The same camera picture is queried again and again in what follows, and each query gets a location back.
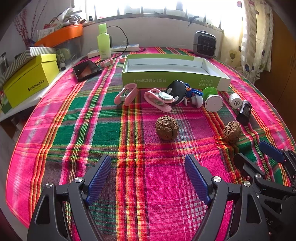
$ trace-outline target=metal screw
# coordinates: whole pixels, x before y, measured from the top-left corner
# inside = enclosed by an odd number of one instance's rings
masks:
[[[250,187],[250,186],[251,186],[251,183],[250,183],[249,181],[244,181],[244,185],[245,185],[246,187]]]
[[[51,188],[52,186],[53,186],[53,183],[52,183],[52,182],[47,183],[47,184],[45,185],[46,188]]]
[[[221,177],[218,177],[218,176],[213,177],[213,180],[217,183],[222,181]]]
[[[83,177],[76,177],[75,178],[76,183],[80,183],[80,182],[82,182],[82,180],[83,180]]]

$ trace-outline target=gray heater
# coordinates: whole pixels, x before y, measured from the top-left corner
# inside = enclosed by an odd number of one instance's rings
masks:
[[[198,31],[194,35],[193,53],[204,58],[213,58],[216,50],[216,37],[206,31]]]

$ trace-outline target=open cardboard box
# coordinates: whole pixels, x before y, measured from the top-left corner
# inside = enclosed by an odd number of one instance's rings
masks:
[[[122,70],[123,85],[138,88],[166,88],[174,80],[191,88],[215,87],[227,91],[230,78],[207,59],[175,54],[129,54]]]

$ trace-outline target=heart pattern curtain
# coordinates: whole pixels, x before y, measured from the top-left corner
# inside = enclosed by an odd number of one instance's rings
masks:
[[[272,8],[265,1],[232,1],[221,19],[221,27],[223,62],[251,83],[260,78],[263,70],[270,71],[274,28]]]

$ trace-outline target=black cable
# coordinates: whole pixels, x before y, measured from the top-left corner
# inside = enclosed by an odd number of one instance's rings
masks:
[[[126,53],[142,53],[146,50],[146,48],[143,48],[142,50],[139,51],[125,51]]]
[[[118,55],[118,56],[116,56],[116,57],[113,57],[113,59],[116,59],[116,58],[118,58],[119,56],[122,56],[123,53],[124,53],[124,52],[126,51],[126,49],[128,48],[128,37],[127,37],[126,33],[122,30],[121,27],[119,27],[119,26],[117,26],[117,25],[110,25],[110,26],[107,27],[107,29],[110,28],[110,27],[117,27],[117,28],[119,28],[119,29],[123,32],[124,36],[126,37],[126,48],[124,49],[124,51],[123,51],[120,55]]]
[[[199,16],[189,17],[189,24],[188,24],[188,26],[191,25],[192,24],[192,21],[195,20],[196,18],[200,18],[200,17]]]

